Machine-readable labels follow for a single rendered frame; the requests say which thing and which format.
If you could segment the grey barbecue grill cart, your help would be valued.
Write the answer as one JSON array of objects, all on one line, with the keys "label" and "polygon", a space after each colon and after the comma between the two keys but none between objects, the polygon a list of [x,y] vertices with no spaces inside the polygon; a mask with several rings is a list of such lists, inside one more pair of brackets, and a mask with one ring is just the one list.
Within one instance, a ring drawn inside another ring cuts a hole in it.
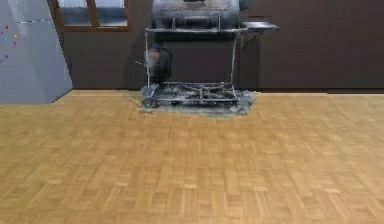
[{"label": "grey barbecue grill cart", "polygon": [[142,87],[144,110],[194,108],[202,113],[245,114],[255,102],[249,91],[237,90],[232,80],[172,81],[173,56],[165,42],[222,41],[232,44],[231,61],[246,34],[259,37],[278,26],[267,21],[244,21],[240,13],[249,0],[153,0],[151,24],[145,29],[144,61],[147,76]]}]

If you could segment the brown framed window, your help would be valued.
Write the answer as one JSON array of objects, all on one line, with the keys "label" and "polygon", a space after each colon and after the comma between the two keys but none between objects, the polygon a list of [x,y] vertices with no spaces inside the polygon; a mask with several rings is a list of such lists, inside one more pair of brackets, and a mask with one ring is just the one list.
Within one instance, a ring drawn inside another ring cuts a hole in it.
[{"label": "brown framed window", "polygon": [[130,0],[52,0],[56,24],[66,32],[126,32]]}]

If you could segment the grey fridge with magnets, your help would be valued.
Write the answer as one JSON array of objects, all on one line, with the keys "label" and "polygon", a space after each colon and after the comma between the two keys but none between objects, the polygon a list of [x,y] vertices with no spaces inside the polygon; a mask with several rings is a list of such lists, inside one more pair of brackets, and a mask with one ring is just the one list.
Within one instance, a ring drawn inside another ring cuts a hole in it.
[{"label": "grey fridge with magnets", "polygon": [[50,104],[71,90],[47,0],[0,0],[0,104]]}]

